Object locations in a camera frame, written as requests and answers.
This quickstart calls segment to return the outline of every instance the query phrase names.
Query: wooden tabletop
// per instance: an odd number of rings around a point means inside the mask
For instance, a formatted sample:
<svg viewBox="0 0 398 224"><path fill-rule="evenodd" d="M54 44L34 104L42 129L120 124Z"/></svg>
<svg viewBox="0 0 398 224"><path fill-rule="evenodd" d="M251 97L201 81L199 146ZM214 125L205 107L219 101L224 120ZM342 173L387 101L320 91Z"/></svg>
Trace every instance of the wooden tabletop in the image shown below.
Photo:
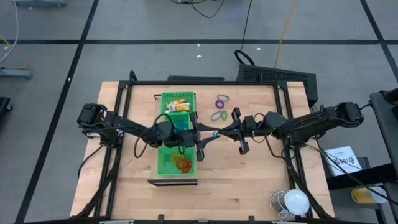
<svg viewBox="0 0 398 224"><path fill-rule="evenodd" d="M117 87L118 82L103 82L98 103L112 110ZM288 87L293 115L297 117L308 114L303 83L288 82ZM224 127L231 124L230 114L234 107L240 108L242 117L276 111L271 86L135 85L132 88L128 119L152 126L159 113L156 111L154 95L165 91L195 92L198 122L209 126ZM210 116L216 111L214 103L218 94L231 97L225 103L228 120L212 122ZM280 97L284 107L282 91ZM122 100L120 111L123 111L123 105ZM269 139L274 152L280 154L281 141L272 137ZM250 151L242 156L239 154L239 142L226 137L220 137L206 146L205 160L197 162L197 186L156 187L147 180L154 169L152 164L157 151L148 147L140 159L135 159L135 140L136 137L129 134L124 138L113 219L154 220L163 214L168 220L247 220L250 215L254 215L256 220L275 220L269 211L269 200L274 192L289 189L285 162L272 157L265 142L257 144L252 139L247 139ZM315 141L310 140L308 143L316 146ZM98 138L89 139L85 157L98 146ZM144 143L140 141L138 149L143 146ZM308 189L325 211L334 215L320 154L310 147L301 149L301 154ZM71 215L80 212L97 190L104 155L105 150L83 167ZM104 194L101 214L105 214L107 199L108 191Z"/></svg>

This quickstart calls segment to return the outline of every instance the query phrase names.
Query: rubber band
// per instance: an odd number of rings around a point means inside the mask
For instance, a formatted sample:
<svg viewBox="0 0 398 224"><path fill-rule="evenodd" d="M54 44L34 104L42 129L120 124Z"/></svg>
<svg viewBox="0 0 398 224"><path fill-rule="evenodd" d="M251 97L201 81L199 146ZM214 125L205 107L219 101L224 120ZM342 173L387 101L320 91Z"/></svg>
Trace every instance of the rubber band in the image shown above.
<svg viewBox="0 0 398 224"><path fill-rule="evenodd" d="M181 154L175 152L175 153L172 154L172 157L170 159L172 160L172 163L175 164L177 161L179 161L180 159L183 159L183 158L184 158L184 155L181 155Z"/></svg>
<svg viewBox="0 0 398 224"><path fill-rule="evenodd" d="M217 101L216 101L216 107L217 107L218 109L223 109L223 108L224 108L224 101L222 101L222 100L217 100Z"/></svg>
<svg viewBox="0 0 398 224"><path fill-rule="evenodd" d="M222 119L223 121L226 121L227 118L228 118L228 112L227 112L226 110L222 110L222 111L221 111L220 117L221 117L221 119Z"/></svg>
<svg viewBox="0 0 398 224"><path fill-rule="evenodd" d="M224 102L227 102L228 100L229 100L229 96L227 96L227 95L224 95L224 94L219 94L218 96L217 96L217 99L219 99L219 100L221 100L221 101L224 101Z"/></svg>
<svg viewBox="0 0 398 224"><path fill-rule="evenodd" d="M217 138L219 136L218 131L213 131L213 138Z"/></svg>
<svg viewBox="0 0 398 224"><path fill-rule="evenodd" d="M226 120L228 119L228 112L227 112L226 110L219 110L219 111L213 113L213 114L210 116L210 119L211 119L212 121L216 121L216 120L218 120L218 119L220 119L220 118L221 118L223 121L226 121Z"/></svg>
<svg viewBox="0 0 398 224"><path fill-rule="evenodd" d="M179 159L175 166L179 169L182 173L187 173L192 168L192 162L188 159Z"/></svg>
<svg viewBox="0 0 398 224"><path fill-rule="evenodd" d="M218 120L220 117L221 117L221 111L217 111L217 112L213 113L213 114L210 116L210 119L211 119L212 121L216 121L216 120Z"/></svg>

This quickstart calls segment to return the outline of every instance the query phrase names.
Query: blue object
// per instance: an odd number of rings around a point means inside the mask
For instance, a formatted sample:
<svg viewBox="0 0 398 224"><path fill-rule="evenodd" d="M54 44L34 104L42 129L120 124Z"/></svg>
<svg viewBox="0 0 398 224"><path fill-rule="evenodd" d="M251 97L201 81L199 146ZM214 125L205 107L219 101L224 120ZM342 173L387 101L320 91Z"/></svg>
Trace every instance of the blue object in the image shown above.
<svg viewBox="0 0 398 224"><path fill-rule="evenodd" d="M213 138L217 138L218 136L220 136L220 135L218 134L218 131L213 131Z"/></svg>
<svg viewBox="0 0 398 224"><path fill-rule="evenodd" d="M188 126L181 120L174 121L174 126L177 131L184 131L188 129Z"/></svg>
<svg viewBox="0 0 398 224"><path fill-rule="evenodd" d="M229 100L229 96L224 95L224 94L219 94L219 95L217 95L217 99L219 99L221 101L224 101L224 102L227 102Z"/></svg>

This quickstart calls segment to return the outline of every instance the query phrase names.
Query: purple rubber band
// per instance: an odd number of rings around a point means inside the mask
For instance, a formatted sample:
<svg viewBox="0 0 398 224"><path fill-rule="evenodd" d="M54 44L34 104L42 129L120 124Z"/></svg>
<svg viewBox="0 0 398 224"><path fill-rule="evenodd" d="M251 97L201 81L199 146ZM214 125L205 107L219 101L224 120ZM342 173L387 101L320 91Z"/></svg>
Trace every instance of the purple rubber band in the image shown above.
<svg viewBox="0 0 398 224"><path fill-rule="evenodd" d="M217 100L217 101L216 101L216 107L217 107L218 109L223 109L223 108L224 108L224 102L223 102L222 100Z"/></svg>

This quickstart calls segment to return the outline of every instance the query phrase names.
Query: green basket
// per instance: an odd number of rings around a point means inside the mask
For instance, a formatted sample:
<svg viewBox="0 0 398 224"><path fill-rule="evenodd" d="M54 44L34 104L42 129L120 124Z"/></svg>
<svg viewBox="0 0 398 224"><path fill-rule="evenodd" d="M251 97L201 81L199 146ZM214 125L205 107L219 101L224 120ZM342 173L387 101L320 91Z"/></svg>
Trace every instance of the green basket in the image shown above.
<svg viewBox="0 0 398 224"><path fill-rule="evenodd" d="M196 172L196 158L195 148L185 148L184 158L192 161L192 167L187 173L182 173L172 162L172 154L178 153L178 146L169 148L162 146L158 150L157 155L157 174L158 175L195 175Z"/></svg>
<svg viewBox="0 0 398 224"><path fill-rule="evenodd" d="M162 93L162 104L161 104L161 109L160 112L161 113L166 113L166 103L170 103L173 102L174 100L178 100L178 99L185 99L186 103L189 103L189 112L194 112L196 111L195 109L195 102L193 99L193 92L192 91L186 91L186 92L165 92Z"/></svg>
<svg viewBox="0 0 398 224"><path fill-rule="evenodd" d="M177 131L183 131L185 129L191 128L191 119L189 117L189 113L187 112L179 112L179 113L168 113L170 118L173 121L174 126L177 128Z"/></svg>

